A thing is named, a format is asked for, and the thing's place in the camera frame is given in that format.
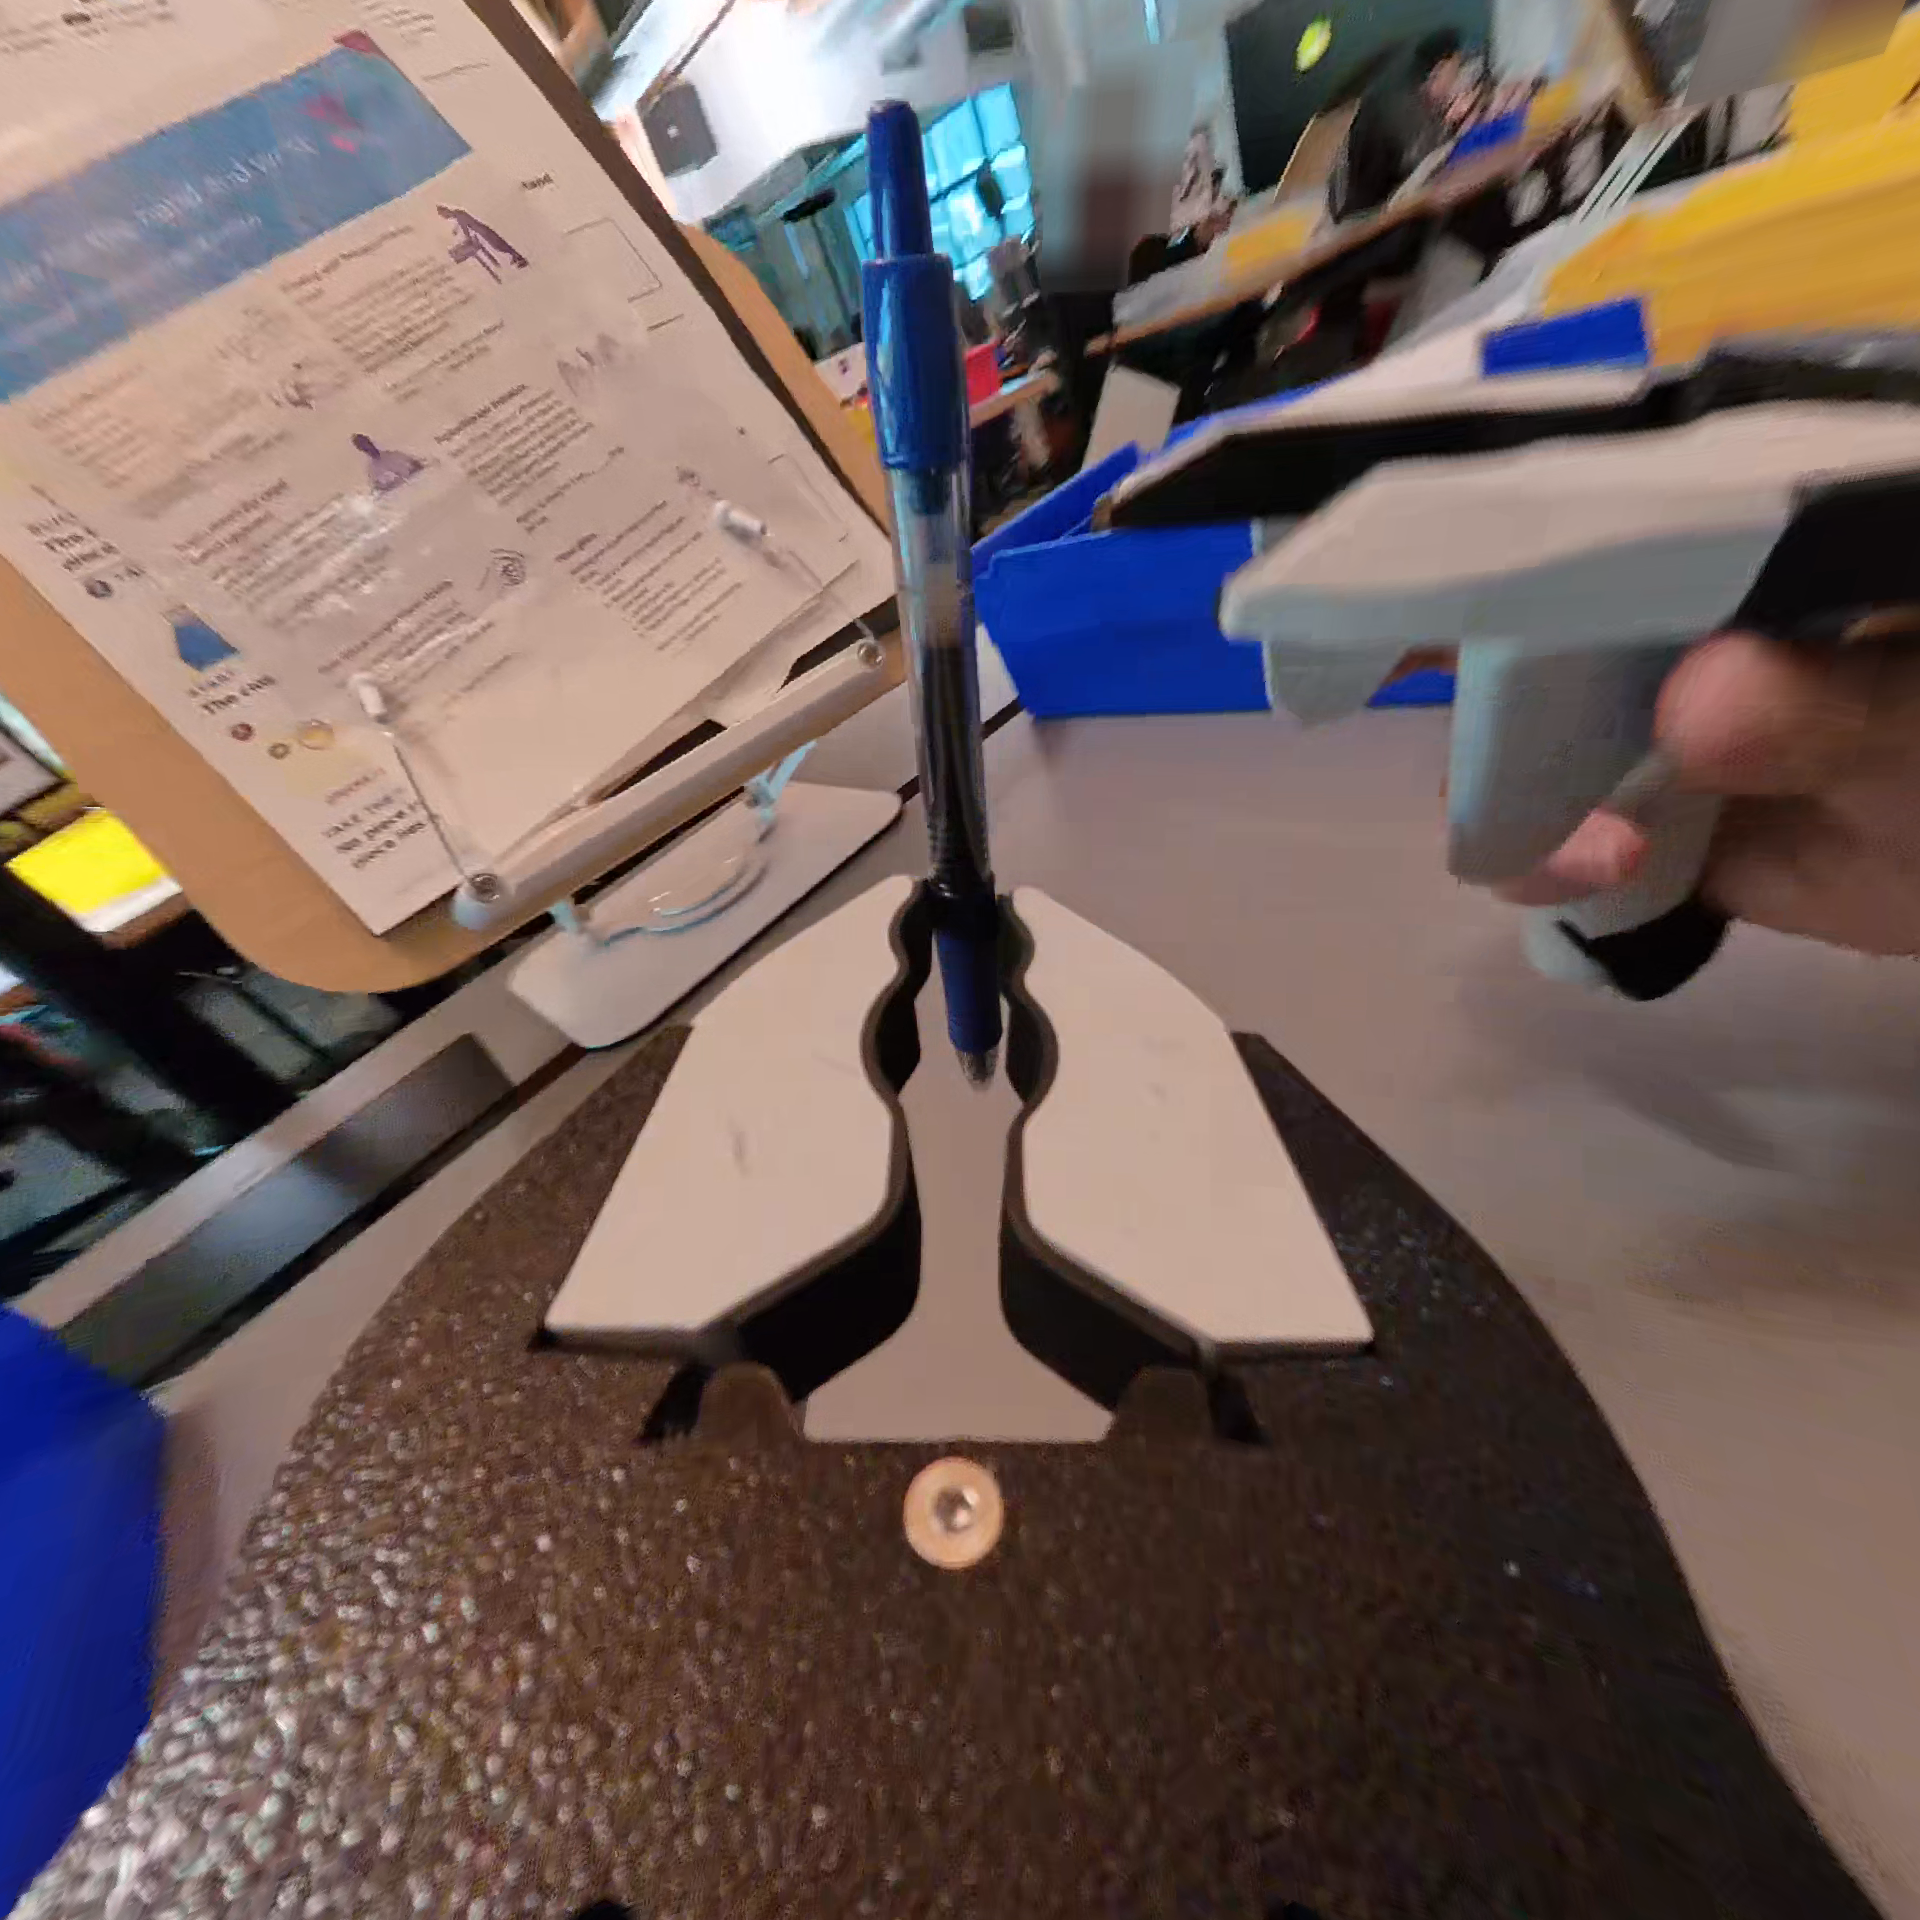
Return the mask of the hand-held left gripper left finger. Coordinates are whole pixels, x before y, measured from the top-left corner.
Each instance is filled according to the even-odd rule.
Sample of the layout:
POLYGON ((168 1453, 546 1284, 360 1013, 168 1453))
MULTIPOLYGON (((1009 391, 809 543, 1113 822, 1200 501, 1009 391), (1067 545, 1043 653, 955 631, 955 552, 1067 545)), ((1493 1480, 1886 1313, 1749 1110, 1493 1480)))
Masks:
POLYGON ((888 876, 694 1019, 540 1337, 805 1402, 886 1345, 921 1284, 901 1091, 921 1063, 922 887, 888 876))

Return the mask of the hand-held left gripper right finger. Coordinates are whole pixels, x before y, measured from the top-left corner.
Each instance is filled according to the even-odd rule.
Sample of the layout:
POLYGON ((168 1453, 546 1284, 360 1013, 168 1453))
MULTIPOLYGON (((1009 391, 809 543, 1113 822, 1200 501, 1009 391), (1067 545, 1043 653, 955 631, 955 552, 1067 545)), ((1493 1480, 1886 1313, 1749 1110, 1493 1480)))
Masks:
POLYGON ((1224 1019, 1037 887, 1002 931, 1016 1342, 1110 1413, 1154 1370, 1213 1388, 1369 1352, 1370 1313, 1224 1019))

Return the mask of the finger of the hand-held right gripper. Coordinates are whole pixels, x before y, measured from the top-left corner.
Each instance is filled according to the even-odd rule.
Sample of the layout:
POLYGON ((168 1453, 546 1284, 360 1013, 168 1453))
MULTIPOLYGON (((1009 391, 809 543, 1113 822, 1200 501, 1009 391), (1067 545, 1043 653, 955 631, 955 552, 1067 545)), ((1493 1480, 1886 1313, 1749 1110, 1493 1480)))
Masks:
POLYGON ((1378 469, 1636 427, 1650 384, 1644 323, 1453 333, 1179 429, 1103 494, 1103 526, 1299 520, 1378 469))
POLYGON ((1758 580, 1800 487, 1648 456, 1389 464, 1226 576, 1220 633, 1270 664, 1692 641, 1758 580))

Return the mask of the blue pen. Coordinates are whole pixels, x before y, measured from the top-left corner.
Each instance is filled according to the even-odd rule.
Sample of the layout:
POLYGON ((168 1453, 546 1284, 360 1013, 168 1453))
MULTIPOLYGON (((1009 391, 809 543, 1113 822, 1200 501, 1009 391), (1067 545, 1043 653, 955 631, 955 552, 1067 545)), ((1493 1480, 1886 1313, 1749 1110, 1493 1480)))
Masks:
POLYGON ((924 802, 932 955, 948 1041, 987 1086, 1002 1044, 998 892, 982 759, 973 425, 956 284, 939 253, 916 110, 869 112, 875 259, 863 333, 924 802))

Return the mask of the cluttered wooden desk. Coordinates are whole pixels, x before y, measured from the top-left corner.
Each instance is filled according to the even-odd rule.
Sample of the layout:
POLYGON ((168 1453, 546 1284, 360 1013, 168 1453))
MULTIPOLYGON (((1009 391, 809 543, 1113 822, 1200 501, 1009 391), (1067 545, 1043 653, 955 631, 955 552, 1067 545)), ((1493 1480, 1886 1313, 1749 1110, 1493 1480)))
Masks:
POLYGON ((1210 290, 1167 303, 1161 310, 1113 326, 1109 333, 1095 336, 1086 350, 1092 358, 1109 358, 1140 342, 1228 317, 1249 304, 1270 306, 1290 286, 1356 259, 1358 253, 1405 228, 1431 225, 1506 180, 1523 163, 1523 152, 1520 147, 1513 147, 1451 167, 1367 218, 1319 232, 1308 244, 1286 256, 1274 255, 1270 261, 1249 256, 1238 265, 1231 263, 1210 290))

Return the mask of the grey desk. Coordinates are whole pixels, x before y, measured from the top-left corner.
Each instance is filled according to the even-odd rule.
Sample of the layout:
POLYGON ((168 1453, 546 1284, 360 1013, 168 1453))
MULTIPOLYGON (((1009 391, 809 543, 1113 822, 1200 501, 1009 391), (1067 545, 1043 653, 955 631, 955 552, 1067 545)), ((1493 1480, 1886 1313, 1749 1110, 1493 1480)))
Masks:
POLYGON ((461 1117, 158 1395, 133 1764, 17 1916, 1917 1916, 1917 965, 1631 1007, 1438 852, 1436 714, 990 740, 998 862, 1261 1041, 1374 1320, 1105 1443, 997 1352, 924 1007, 915 1318, 809 1413, 538 1337, 688 1037, 485 974, 208 1173, 461 1117))

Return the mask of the black screen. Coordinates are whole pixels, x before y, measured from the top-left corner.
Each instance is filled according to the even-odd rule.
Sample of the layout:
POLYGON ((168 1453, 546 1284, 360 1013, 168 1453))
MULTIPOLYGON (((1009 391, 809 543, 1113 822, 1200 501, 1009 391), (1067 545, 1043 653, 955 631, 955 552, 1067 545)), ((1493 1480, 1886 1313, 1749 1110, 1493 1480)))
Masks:
POLYGON ((1308 123, 1380 74, 1403 74, 1415 47, 1455 30, 1478 49, 1488 2, 1258 2, 1222 24, 1228 103, 1247 194, 1276 186, 1308 123))

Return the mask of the yellow plastic bin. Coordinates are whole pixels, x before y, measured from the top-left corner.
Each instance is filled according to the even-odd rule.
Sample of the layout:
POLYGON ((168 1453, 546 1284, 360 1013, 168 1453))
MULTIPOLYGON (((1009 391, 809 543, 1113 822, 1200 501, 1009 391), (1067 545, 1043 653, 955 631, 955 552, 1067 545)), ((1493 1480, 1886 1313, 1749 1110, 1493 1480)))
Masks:
POLYGON ((1620 303, 1661 366, 1749 334, 1917 331, 1917 98, 1636 200, 1540 289, 1546 320, 1620 303))

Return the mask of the wooden document stand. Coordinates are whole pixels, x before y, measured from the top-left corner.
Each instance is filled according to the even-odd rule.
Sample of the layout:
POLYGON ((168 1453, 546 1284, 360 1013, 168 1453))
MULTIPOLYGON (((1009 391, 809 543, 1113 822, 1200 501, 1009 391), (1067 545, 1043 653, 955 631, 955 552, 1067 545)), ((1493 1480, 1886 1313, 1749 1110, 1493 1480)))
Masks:
MULTIPOLYGON (((567 129, 564 159, 592 168, 644 222, 653 249, 674 266, 671 282, 685 282, 686 300, 728 333, 743 371, 780 400, 847 509, 886 534, 891 513, 872 447, 840 415, 757 279, 708 236, 673 220, 564 76, 525 6, 474 2, 465 12, 488 36, 487 52, 513 62, 567 129)), ((395 995, 445 980, 534 931, 555 902, 552 892, 521 894, 505 921, 473 931, 445 896, 386 932, 369 931, 300 850, 91 644, 48 585, 11 556, 2 574, 5 694, 27 724, 52 737, 82 792, 115 815, 179 887, 147 921, 116 928, 110 947, 133 948, 171 912, 189 909, 229 948, 281 979, 339 995, 395 995)))

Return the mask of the yellow box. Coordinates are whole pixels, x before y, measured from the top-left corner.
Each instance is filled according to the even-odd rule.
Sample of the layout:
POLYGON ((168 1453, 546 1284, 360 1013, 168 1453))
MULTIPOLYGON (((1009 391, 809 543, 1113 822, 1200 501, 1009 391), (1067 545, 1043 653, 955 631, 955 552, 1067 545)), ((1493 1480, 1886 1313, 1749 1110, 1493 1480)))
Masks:
POLYGON ((191 912, 180 883, 103 809, 12 855, 7 873, 109 944, 138 944, 191 912))

